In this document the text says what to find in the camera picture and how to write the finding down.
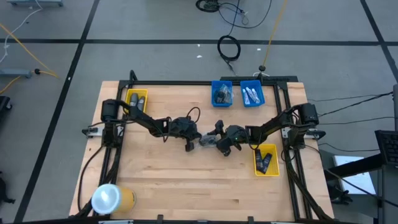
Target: black metal frame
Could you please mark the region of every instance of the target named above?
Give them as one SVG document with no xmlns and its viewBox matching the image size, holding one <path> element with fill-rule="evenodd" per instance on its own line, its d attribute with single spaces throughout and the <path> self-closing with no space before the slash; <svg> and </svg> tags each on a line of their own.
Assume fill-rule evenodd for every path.
<svg viewBox="0 0 398 224">
<path fill-rule="evenodd" d="M 275 94 L 276 108 L 277 108 L 278 113 L 282 112 L 282 105 L 280 102 L 279 89 L 281 89 L 283 91 L 285 107 L 286 108 L 291 107 L 289 92 L 287 89 L 287 82 L 298 82 L 298 79 L 295 76 L 263 77 L 262 75 L 259 75 L 258 77 L 221 77 L 220 80 L 231 80 L 234 86 L 239 86 L 240 81 L 255 80 L 255 79 L 260 80 L 262 86 L 272 86 L 273 87 L 274 94 Z M 121 100 L 121 95 L 122 95 L 123 89 L 126 87 L 131 88 L 133 85 L 211 85 L 211 81 L 139 81 L 137 79 L 137 77 L 135 76 L 135 74 L 131 73 L 130 80 L 120 80 L 119 81 L 118 93 L 117 93 L 116 99 Z M 289 149 L 287 148 L 285 142 L 284 141 L 282 141 L 282 142 L 283 142 L 282 143 L 283 149 L 285 152 L 284 156 L 285 156 L 286 160 L 289 161 L 291 159 L 290 154 L 289 154 Z M 121 145 L 118 148 L 116 148 L 116 155 L 119 155 L 118 156 L 119 158 L 121 155 L 122 146 L 123 146 L 123 142 L 121 143 Z M 111 148 L 106 148 L 104 161 L 103 161 L 103 167 L 102 167 L 101 174 L 100 174 L 100 181 L 99 181 L 100 185 L 103 184 L 104 177 L 106 176 L 106 172 L 108 170 L 111 150 L 112 150 Z M 298 176 L 300 178 L 300 181 L 303 184 L 303 186 L 306 187 L 300 151 L 296 152 L 295 161 L 296 161 L 296 166 L 297 166 L 297 171 L 298 171 Z M 297 201 L 295 184 L 294 184 L 294 181 L 289 177 L 289 175 L 287 177 L 289 180 L 290 196 L 291 196 L 291 200 L 292 200 L 292 209 L 293 209 L 295 221 L 297 222 L 297 221 L 301 220 L 301 222 L 303 222 L 305 220 L 306 221 L 312 220 L 312 211 L 309 206 L 309 203 L 307 202 L 307 199 L 304 196 L 303 196 L 303 204 L 304 204 L 306 219 L 300 219 L 300 211 L 299 211 L 299 205 L 298 205 L 298 201 Z M 116 179 L 117 179 L 117 174 L 114 176 L 111 183 L 115 184 Z"/>
</svg>

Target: wooden table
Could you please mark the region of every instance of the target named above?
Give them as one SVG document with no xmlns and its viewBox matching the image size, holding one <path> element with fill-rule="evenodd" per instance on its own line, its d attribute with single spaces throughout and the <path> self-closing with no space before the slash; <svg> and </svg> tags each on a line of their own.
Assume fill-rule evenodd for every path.
<svg viewBox="0 0 398 224">
<path fill-rule="evenodd" d="M 115 98 L 117 87 L 118 82 L 103 82 L 93 123 L 100 121 L 102 101 Z M 213 130 L 219 119 L 224 121 L 225 128 L 230 124 L 260 126 L 277 115 L 271 86 L 263 87 L 265 105 L 249 109 L 243 107 L 239 86 L 233 87 L 235 97 L 230 108 L 212 107 L 211 86 L 134 85 L 134 88 L 148 89 L 146 113 L 154 119 L 186 116 L 192 107 L 198 106 L 201 116 L 197 125 L 201 133 Z M 292 105 L 307 102 L 303 83 L 288 83 L 288 88 Z M 285 105 L 282 92 L 280 97 Z M 194 110 L 192 119 L 197 115 Z M 81 168 L 100 143 L 101 138 L 88 140 Z M 254 175 L 252 150 L 247 144 L 242 145 L 242 151 L 232 148 L 228 157 L 216 148 L 196 147 L 185 152 L 184 139 L 169 138 L 163 143 L 162 138 L 154 138 L 138 124 L 129 124 L 117 184 L 135 191 L 137 203 L 130 213 L 113 214 L 112 218 L 154 220 L 163 214 L 165 220 L 245 221 L 253 216 L 255 221 L 294 221 L 286 166 L 280 158 L 280 131 L 271 134 L 265 143 L 277 146 L 279 177 Z M 306 140 L 306 144 L 317 148 L 314 140 Z M 104 152 L 103 149 L 91 161 L 85 172 L 82 203 L 90 199 L 98 186 Z M 301 155 L 308 191 L 325 213 L 333 217 L 318 152 L 302 149 Z M 77 189 L 76 185 L 71 215 L 78 211 Z M 302 196 L 298 188 L 296 191 L 300 216 L 305 217 Z"/>
</svg>

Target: yellow bin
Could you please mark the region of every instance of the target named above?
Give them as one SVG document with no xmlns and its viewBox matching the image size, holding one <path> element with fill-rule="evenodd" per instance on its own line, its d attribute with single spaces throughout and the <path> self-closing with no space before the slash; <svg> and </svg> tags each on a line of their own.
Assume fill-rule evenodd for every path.
<svg viewBox="0 0 398 224">
<path fill-rule="evenodd" d="M 138 94 L 138 100 L 142 96 L 145 97 L 145 103 L 144 103 L 144 113 L 145 113 L 146 109 L 147 109 L 147 102 L 148 102 L 148 90 L 146 90 L 146 89 L 128 89 L 127 90 L 127 94 L 126 94 L 126 100 L 125 100 L 125 102 L 128 105 L 130 105 L 130 98 L 131 98 L 133 93 L 137 93 Z"/>
<path fill-rule="evenodd" d="M 271 162 L 269 163 L 266 174 L 258 171 L 256 169 L 256 154 L 253 150 L 253 164 L 254 164 L 254 173 L 259 177 L 278 177 L 279 176 L 279 163 L 278 163 L 278 152 L 276 150 L 275 144 L 261 144 L 259 146 L 261 151 L 261 159 L 264 159 L 267 153 L 271 154 Z"/>
</svg>

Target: gray floor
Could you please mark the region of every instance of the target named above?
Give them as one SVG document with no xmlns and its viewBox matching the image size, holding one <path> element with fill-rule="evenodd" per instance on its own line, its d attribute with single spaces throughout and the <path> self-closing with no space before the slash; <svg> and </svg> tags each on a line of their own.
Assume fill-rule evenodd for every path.
<svg viewBox="0 0 398 224">
<path fill-rule="evenodd" d="M 263 15 L 266 1 L 241 1 L 255 24 Z M 20 38 L 79 39 L 93 0 L 65 0 L 65 7 L 46 7 L 29 19 L 18 32 Z M 229 32 L 217 14 L 200 12 L 195 1 L 101 0 L 89 39 L 218 39 Z M 367 0 L 385 40 L 398 41 L 395 0 Z M 274 0 L 268 18 L 256 29 L 234 29 L 237 39 L 267 40 L 282 5 Z M 16 27 L 31 10 L 0 2 L 0 22 Z M 0 38 L 6 34 L 0 30 Z M 377 41 L 360 1 L 289 0 L 276 40 Z M 16 199 L 3 204 L 0 217 L 12 222 L 43 143 L 77 44 L 26 44 L 60 79 L 41 75 L 19 80 L 5 93 L 14 108 L 0 129 L 0 170 Z M 241 57 L 233 62 L 238 75 L 257 71 L 266 45 L 242 45 Z M 233 54 L 235 46 L 223 50 Z M 389 47 L 398 60 L 398 47 Z M 17 44 L 9 47 L 1 68 L 34 69 L 39 65 Z M 68 215 L 83 157 L 86 139 L 81 128 L 91 123 L 96 99 L 104 80 L 126 79 L 134 69 L 140 80 L 217 80 L 233 75 L 211 44 L 85 44 L 67 99 L 54 132 L 47 157 L 28 206 L 24 221 L 63 218 Z M 379 46 L 273 45 L 267 61 L 270 75 L 296 75 L 304 82 L 311 99 L 378 94 L 391 91 L 396 80 Z M 9 79 L 1 78 L 0 87 Z M 315 103 L 319 113 L 356 100 Z M 321 119 L 322 123 L 393 116 L 390 96 L 359 105 Z M 376 129 L 393 129 L 384 119 L 344 126 L 319 126 L 327 132 L 321 142 L 341 149 L 377 149 Z M 334 154 L 370 156 L 370 152 Z M 335 207 L 336 217 L 368 222 L 358 213 Z"/>
</svg>

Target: blue bin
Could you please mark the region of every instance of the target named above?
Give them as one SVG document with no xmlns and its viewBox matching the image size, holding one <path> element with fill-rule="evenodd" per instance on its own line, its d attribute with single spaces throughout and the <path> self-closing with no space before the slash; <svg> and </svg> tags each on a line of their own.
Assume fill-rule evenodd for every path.
<svg viewBox="0 0 398 224">
<path fill-rule="evenodd" d="M 231 103 L 216 103 L 214 101 L 214 94 L 216 90 L 220 89 L 222 85 L 226 85 L 231 91 Z M 231 81 L 211 81 L 211 104 L 214 107 L 229 107 L 232 105 L 232 82 Z"/>
<path fill-rule="evenodd" d="M 260 103 L 255 103 L 254 100 L 252 100 L 251 97 L 248 95 L 250 104 L 249 105 L 244 104 L 243 89 L 246 89 L 246 87 L 249 87 L 250 90 L 254 89 L 256 91 L 257 96 L 260 99 Z M 262 93 L 262 86 L 261 86 L 260 80 L 241 81 L 241 92 L 242 92 L 242 99 L 243 99 L 244 107 L 260 106 L 260 105 L 263 105 L 264 103 L 266 103 L 266 101 L 264 99 L 264 94 Z"/>
</svg>

